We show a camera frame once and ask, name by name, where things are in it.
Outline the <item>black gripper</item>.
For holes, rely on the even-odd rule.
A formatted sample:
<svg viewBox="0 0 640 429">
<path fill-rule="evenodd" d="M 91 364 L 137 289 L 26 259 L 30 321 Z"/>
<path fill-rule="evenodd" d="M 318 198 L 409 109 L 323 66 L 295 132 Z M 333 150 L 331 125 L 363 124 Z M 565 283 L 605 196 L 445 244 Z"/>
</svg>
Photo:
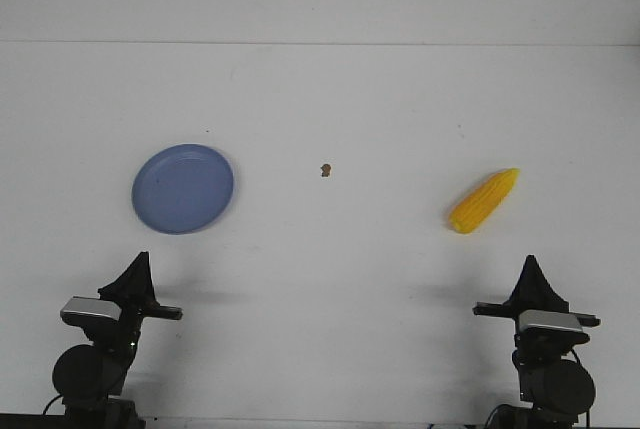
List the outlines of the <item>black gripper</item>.
<svg viewBox="0 0 640 429">
<path fill-rule="evenodd" d="M 569 303 L 552 289 L 534 255 L 526 256 L 507 306 L 478 302 L 472 312 L 512 319 L 519 333 L 532 329 L 581 333 L 601 324 L 595 315 L 569 312 Z"/>
<path fill-rule="evenodd" d="M 102 300 L 117 304 L 136 304 L 123 310 L 120 325 L 125 334 L 139 334 L 146 318 L 179 321 L 183 317 L 182 308 L 158 304 L 147 251 L 140 252 L 127 269 L 113 282 L 100 288 L 98 294 Z"/>
</svg>

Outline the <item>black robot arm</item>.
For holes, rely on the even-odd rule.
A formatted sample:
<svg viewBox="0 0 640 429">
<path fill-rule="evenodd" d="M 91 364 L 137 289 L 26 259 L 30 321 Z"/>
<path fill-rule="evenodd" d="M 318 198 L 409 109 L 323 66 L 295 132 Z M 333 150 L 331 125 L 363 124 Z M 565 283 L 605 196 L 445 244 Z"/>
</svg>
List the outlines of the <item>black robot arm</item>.
<svg viewBox="0 0 640 429">
<path fill-rule="evenodd" d="M 525 258 L 505 302 L 479 302 L 473 314 L 514 322 L 511 360 L 518 375 L 519 398 L 528 404 L 496 406 L 485 428 L 572 428 L 580 416 L 590 424 L 596 386 L 575 348 L 590 341 L 585 330 L 599 326 L 601 320 L 571 311 L 535 256 Z"/>
<path fill-rule="evenodd" d="M 150 255 L 139 253 L 95 297 L 73 296 L 60 310 L 68 326 L 88 339 L 57 359 L 52 382 L 72 428 L 144 428 L 135 402 L 121 397 L 137 356 L 145 319 L 178 321 L 179 307 L 160 304 L 155 295 Z"/>
</svg>

